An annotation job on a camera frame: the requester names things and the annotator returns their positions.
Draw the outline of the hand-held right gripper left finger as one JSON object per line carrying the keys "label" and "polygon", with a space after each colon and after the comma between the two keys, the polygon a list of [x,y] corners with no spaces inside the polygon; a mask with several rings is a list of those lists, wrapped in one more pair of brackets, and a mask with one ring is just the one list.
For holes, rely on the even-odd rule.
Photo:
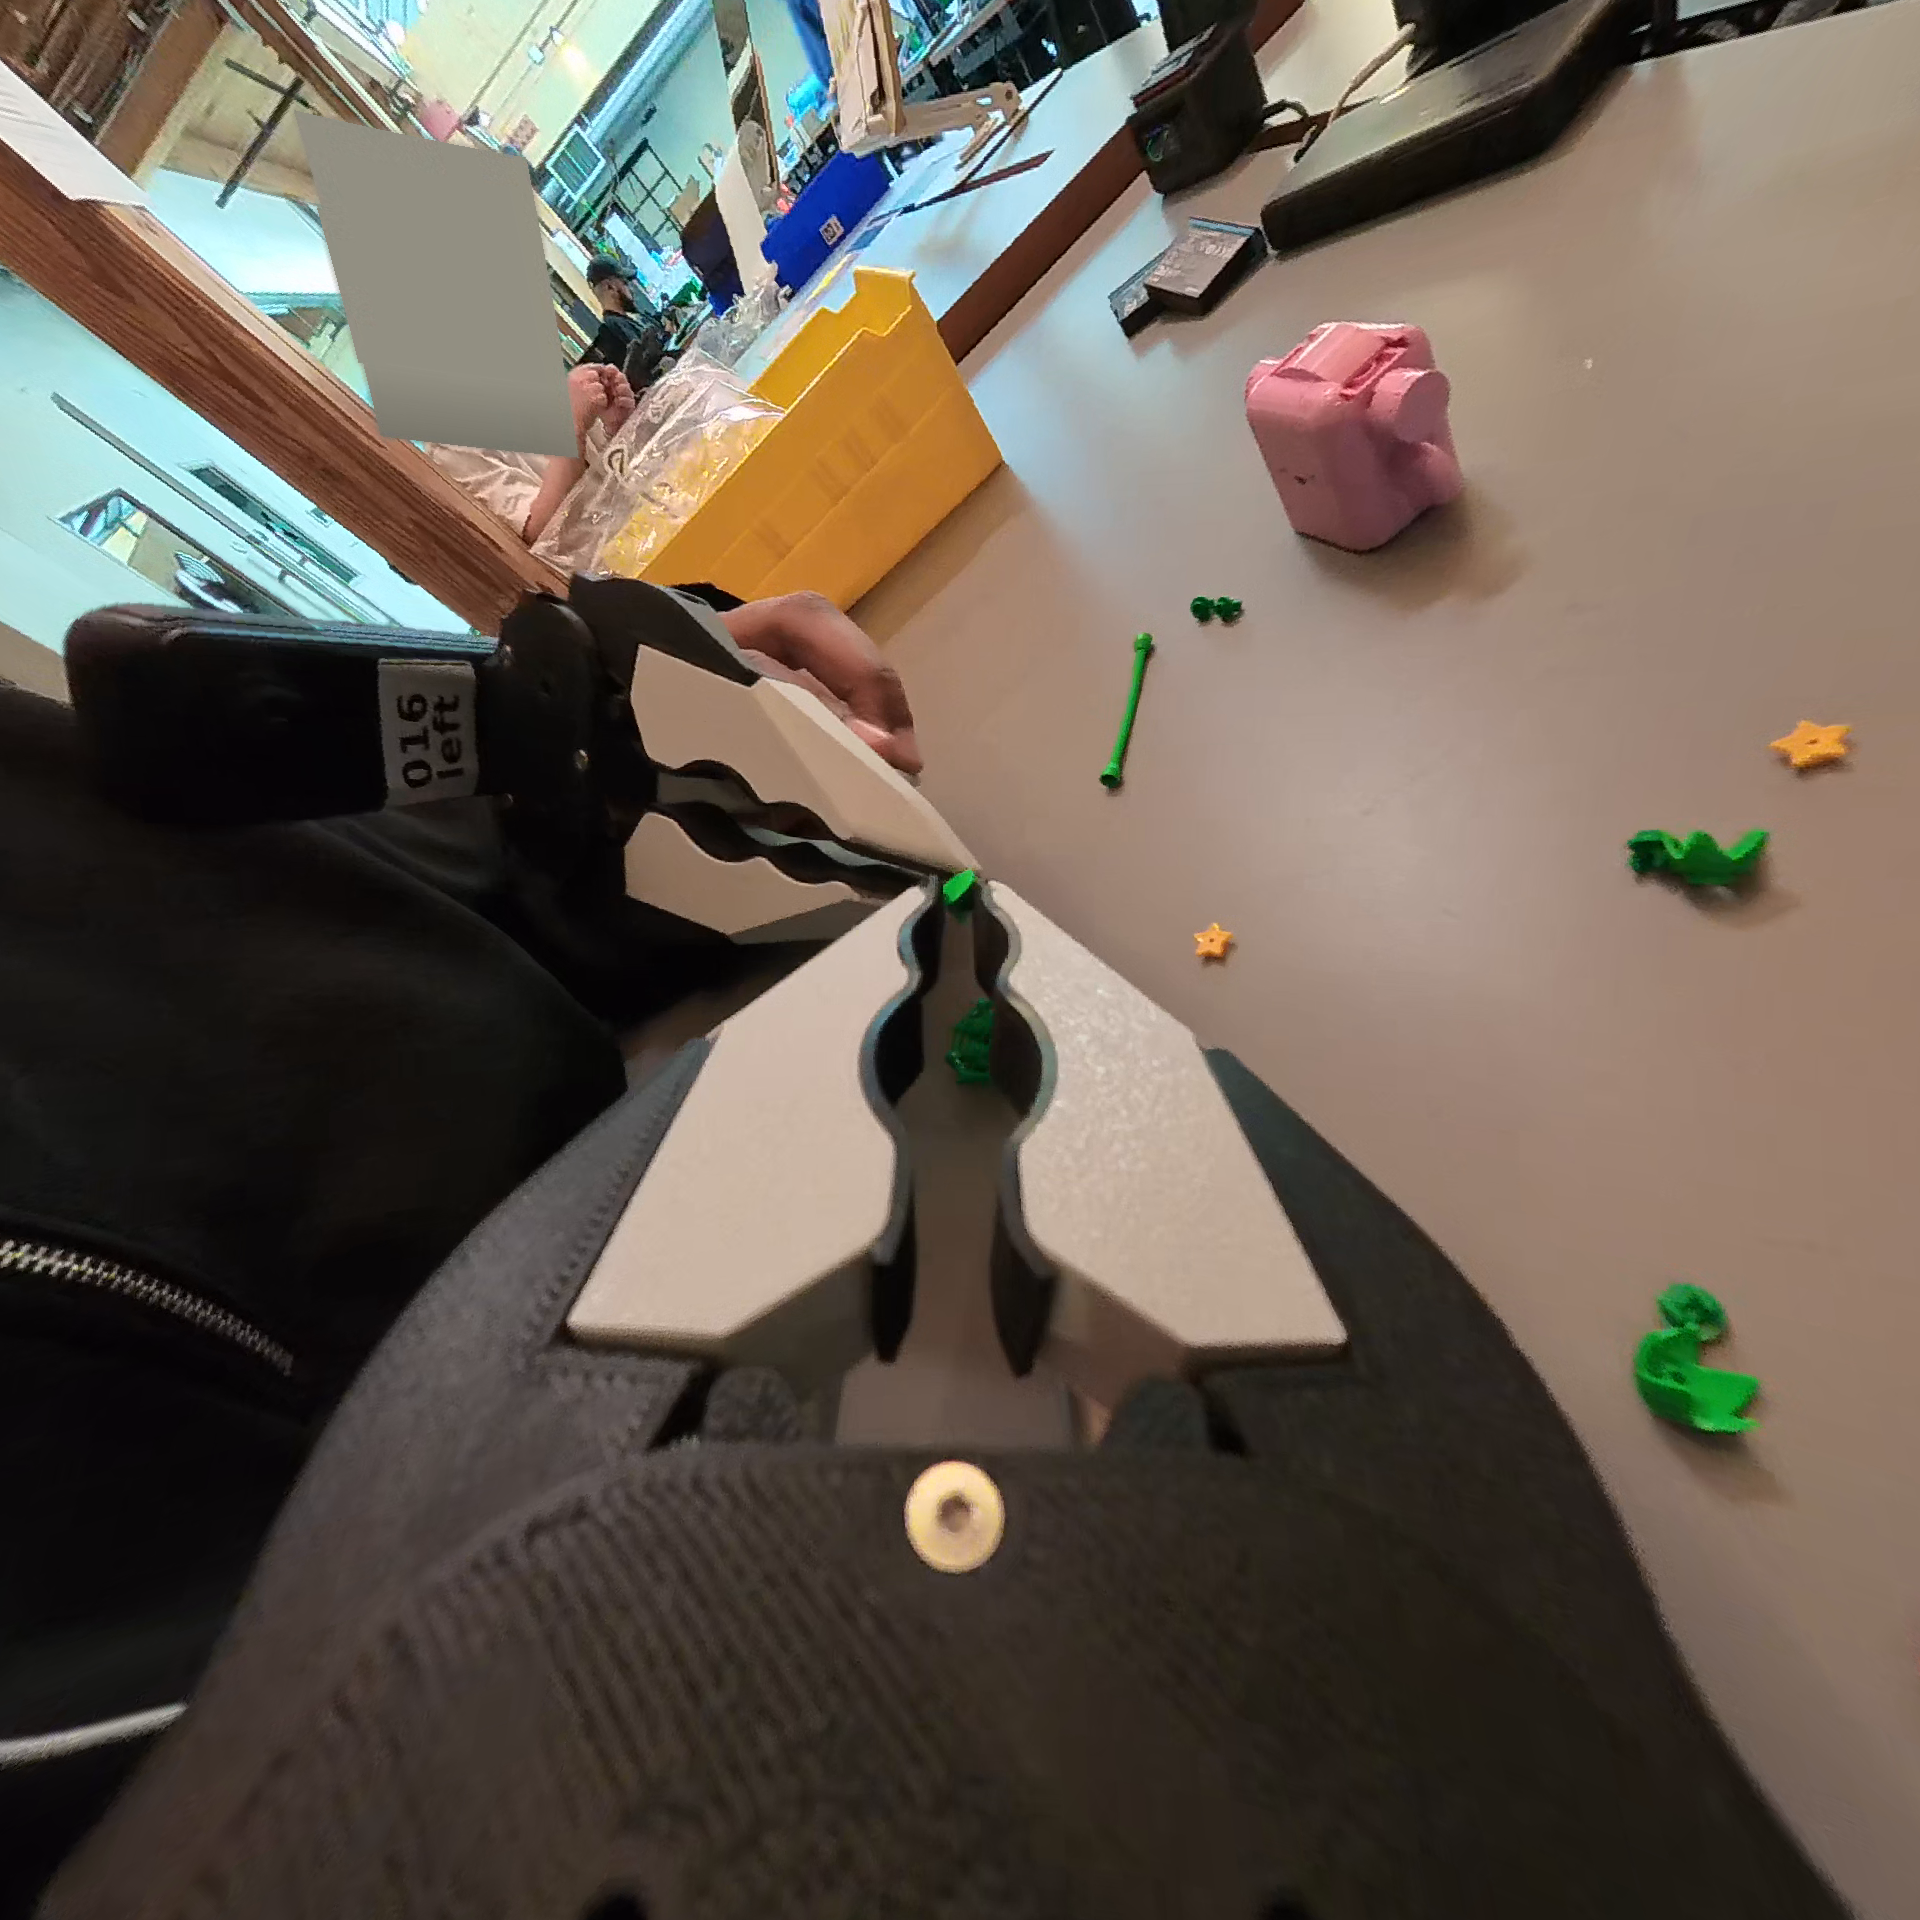
{"label": "hand-held right gripper left finger", "polygon": [[891,1360],[919,1292],[903,1095],[942,972],[929,880],[768,986],[700,1048],[565,1329],[712,1363]]}

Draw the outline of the pink plastic toy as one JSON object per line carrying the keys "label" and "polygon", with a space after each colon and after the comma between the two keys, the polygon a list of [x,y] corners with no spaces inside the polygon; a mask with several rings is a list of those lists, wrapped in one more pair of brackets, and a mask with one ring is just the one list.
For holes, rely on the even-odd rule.
{"label": "pink plastic toy", "polygon": [[1292,532],[1344,550],[1378,550],[1461,498],[1449,397],[1418,324],[1324,324],[1243,381],[1243,414]]}

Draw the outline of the black flat power bank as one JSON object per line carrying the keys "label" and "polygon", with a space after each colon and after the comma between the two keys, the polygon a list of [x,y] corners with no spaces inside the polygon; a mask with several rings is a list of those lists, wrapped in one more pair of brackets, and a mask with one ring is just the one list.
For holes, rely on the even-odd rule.
{"label": "black flat power bank", "polygon": [[1265,202],[1269,250],[1308,250],[1546,155],[1627,53],[1627,2],[1554,2],[1346,107]]}

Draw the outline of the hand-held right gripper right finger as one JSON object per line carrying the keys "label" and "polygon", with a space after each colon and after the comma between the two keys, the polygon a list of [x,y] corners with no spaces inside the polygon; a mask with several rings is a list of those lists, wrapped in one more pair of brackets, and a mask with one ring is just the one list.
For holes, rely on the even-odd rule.
{"label": "hand-held right gripper right finger", "polygon": [[1206,1379],[1348,1332],[1193,1029],[1003,880],[973,959],[1000,1154],[991,1300],[1017,1373]]}

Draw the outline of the blue storage bin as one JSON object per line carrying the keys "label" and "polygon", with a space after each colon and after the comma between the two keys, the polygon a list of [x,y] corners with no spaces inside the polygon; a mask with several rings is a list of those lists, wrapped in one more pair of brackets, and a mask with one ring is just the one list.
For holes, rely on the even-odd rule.
{"label": "blue storage bin", "polygon": [[849,231],[882,202],[887,185],[891,174],[886,155],[832,152],[762,238],[762,253],[774,266],[778,283],[787,292],[805,289]]}

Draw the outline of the person's left hand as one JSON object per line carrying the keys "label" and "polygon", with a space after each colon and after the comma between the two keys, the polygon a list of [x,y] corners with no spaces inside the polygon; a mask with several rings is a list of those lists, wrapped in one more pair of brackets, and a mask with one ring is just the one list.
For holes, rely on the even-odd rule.
{"label": "person's left hand", "polygon": [[919,722],[897,669],[829,598],[813,590],[774,593],[738,604],[722,620],[742,649],[824,684],[838,701],[849,730],[897,768],[903,777],[921,777]]}

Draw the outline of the yellow storage bin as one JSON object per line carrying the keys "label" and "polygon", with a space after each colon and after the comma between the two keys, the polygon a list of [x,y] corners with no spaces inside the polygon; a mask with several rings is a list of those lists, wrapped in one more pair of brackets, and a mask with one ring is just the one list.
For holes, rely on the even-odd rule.
{"label": "yellow storage bin", "polygon": [[758,440],[694,512],[637,510],[599,570],[712,584],[742,599],[813,590],[849,609],[1003,467],[916,275],[854,266],[755,378]]}

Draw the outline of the green toy stalk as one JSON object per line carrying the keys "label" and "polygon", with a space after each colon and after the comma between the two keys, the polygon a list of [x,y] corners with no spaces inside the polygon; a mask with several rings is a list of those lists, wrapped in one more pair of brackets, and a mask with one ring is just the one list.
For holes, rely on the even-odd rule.
{"label": "green toy stalk", "polygon": [[1156,643],[1152,633],[1136,633],[1132,637],[1127,698],[1124,698],[1124,709],[1121,709],[1121,722],[1117,722],[1117,730],[1114,730],[1109,754],[1108,754],[1108,762],[1101,763],[1101,773],[1099,773],[1099,783],[1108,792],[1117,792],[1124,788],[1124,780],[1127,780],[1127,768],[1131,768],[1127,762],[1131,762],[1131,745],[1132,745],[1136,722],[1141,722],[1143,684],[1145,684],[1151,662],[1152,662],[1156,649],[1160,649],[1160,643]]}

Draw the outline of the wooden post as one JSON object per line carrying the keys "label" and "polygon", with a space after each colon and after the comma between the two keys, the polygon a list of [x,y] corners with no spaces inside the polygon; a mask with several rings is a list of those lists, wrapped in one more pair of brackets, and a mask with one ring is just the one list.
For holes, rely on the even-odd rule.
{"label": "wooden post", "polygon": [[5,266],[479,633],[565,576],[142,206],[5,145]]}

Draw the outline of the clear plastic bags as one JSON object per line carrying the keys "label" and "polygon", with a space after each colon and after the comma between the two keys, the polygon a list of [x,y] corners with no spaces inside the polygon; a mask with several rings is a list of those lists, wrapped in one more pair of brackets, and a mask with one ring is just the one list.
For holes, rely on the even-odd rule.
{"label": "clear plastic bags", "polygon": [[736,370],[687,353],[620,427],[588,427],[584,474],[534,550],[555,570],[640,576],[782,420]]}

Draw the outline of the book stand with booklet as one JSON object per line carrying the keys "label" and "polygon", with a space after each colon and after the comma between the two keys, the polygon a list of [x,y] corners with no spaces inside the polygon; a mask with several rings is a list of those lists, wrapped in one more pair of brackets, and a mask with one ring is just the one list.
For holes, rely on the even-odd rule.
{"label": "book stand with booklet", "polygon": [[909,61],[897,41],[891,2],[821,2],[829,38],[829,107],[835,145],[854,155],[880,155],[896,145],[926,145],[965,131],[965,162],[988,155],[995,139],[1022,131],[1032,107],[1009,78],[946,82],[935,91],[935,70],[958,70],[958,55],[1005,15],[1051,18],[1051,2],[978,2],[939,33],[931,50]]}

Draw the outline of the black charger dock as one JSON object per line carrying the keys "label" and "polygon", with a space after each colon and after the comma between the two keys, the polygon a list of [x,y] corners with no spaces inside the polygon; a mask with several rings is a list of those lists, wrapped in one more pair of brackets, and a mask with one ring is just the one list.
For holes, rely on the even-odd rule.
{"label": "black charger dock", "polygon": [[1392,2],[1404,33],[1408,75],[1463,59],[1531,15],[1531,2]]}

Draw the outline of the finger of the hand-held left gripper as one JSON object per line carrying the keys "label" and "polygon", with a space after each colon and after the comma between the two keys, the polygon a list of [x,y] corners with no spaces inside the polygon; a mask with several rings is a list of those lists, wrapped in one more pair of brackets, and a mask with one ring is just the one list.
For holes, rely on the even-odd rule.
{"label": "finger of the hand-held left gripper", "polygon": [[662,777],[725,783],[772,819],[906,869],[978,866],[939,805],[805,684],[640,649],[629,698]]}
{"label": "finger of the hand-held left gripper", "polygon": [[649,809],[620,861],[634,900],[731,944],[825,944],[946,877],[946,821],[832,828],[805,809]]}

